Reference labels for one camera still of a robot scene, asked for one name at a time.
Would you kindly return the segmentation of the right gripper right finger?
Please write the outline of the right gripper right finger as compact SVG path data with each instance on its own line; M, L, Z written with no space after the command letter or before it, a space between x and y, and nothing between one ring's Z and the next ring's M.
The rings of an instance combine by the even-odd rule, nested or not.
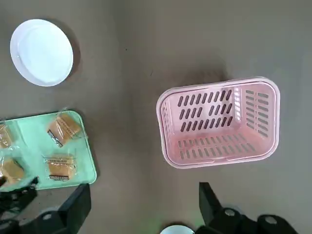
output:
M252 220L233 208L223 207L208 182L199 183L199 208L204 225L196 234L298 234L280 216L262 214Z

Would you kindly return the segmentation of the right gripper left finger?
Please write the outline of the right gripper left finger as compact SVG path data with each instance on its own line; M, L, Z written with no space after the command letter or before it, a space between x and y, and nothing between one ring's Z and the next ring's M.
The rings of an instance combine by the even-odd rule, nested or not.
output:
M77 234L91 210L89 184L80 184L57 209L19 225L16 234Z

